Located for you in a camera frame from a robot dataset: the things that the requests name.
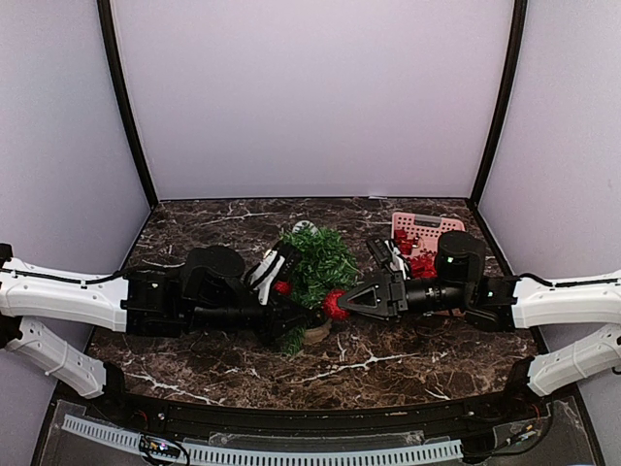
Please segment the small green christmas tree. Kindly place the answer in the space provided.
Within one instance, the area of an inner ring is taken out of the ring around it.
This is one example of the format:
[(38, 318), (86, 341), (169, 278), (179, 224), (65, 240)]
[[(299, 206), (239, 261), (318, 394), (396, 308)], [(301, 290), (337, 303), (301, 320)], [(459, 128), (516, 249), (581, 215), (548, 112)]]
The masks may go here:
[[(345, 243), (341, 233), (329, 227), (317, 227), (312, 235), (309, 231), (294, 234), (280, 233), (279, 241), (298, 248), (302, 259), (285, 282), (293, 290), (292, 301), (314, 310), (322, 310), (326, 295), (333, 289), (347, 290), (353, 287), (360, 276), (356, 258)], [(332, 319), (327, 316), (320, 326), (296, 326), (277, 340), (278, 350), (285, 355), (295, 355), (304, 346), (314, 345), (326, 338)]]

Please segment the pink plastic basket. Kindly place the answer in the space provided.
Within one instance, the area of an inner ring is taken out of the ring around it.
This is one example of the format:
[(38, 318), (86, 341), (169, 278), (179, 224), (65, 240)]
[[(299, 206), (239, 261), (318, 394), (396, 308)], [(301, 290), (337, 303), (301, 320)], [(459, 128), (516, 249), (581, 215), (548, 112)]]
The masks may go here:
[(466, 230), (464, 223), (459, 219), (394, 212), (391, 225), (392, 239), (397, 229), (404, 229), (410, 235), (420, 234), (424, 237), (426, 246), (435, 252), (438, 252), (438, 241), (443, 233)]

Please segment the white ball ornament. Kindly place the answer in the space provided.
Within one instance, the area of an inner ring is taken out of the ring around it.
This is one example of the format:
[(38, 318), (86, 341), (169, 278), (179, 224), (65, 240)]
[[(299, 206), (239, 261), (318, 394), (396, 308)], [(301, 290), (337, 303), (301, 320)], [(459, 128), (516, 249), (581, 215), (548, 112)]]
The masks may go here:
[(294, 224), (292, 232), (294, 234), (298, 234), (302, 231), (309, 231), (312, 235), (314, 235), (317, 232), (317, 227), (309, 220), (300, 220)]

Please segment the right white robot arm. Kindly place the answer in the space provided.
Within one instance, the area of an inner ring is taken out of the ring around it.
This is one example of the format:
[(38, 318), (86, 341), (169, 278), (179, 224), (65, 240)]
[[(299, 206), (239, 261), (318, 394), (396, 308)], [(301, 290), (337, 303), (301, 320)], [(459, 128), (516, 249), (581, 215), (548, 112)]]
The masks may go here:
[(340, 310), (382, 320), (406, 312), (459, 310), (466, 323), (487, 332), (552, 324), (598, 323), (600, 329), (551, 353), (513, 364), (495, 412), (515, 421), (533, 397), (620, 366), (620, 274), (548, 281), (533, 274), (487, 277), (485, 245), (465, 231), (440, 235), (432, 278), (412, 275), (392, 240), (368, 240), (380, 270), (337, 300)]

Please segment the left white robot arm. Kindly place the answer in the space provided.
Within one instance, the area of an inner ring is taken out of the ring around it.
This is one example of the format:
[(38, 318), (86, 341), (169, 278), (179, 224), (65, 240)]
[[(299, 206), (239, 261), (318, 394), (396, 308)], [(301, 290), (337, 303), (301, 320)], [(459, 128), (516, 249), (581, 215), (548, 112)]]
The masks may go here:
[(139, 265), (88, 275), (29, 264), (1, 247), (1, 347), (21, 354), (116, 423), (137, 414), (122, 370), (85, 355), (51, 331), (47, 319), (140, 337), (178, 338), (204, 328), (249, 330), (265, 345), (312, 318), (277, 291), (301, 260), (276, 243), (251, 269), (224, 246), (191, 250), (179, 265)]

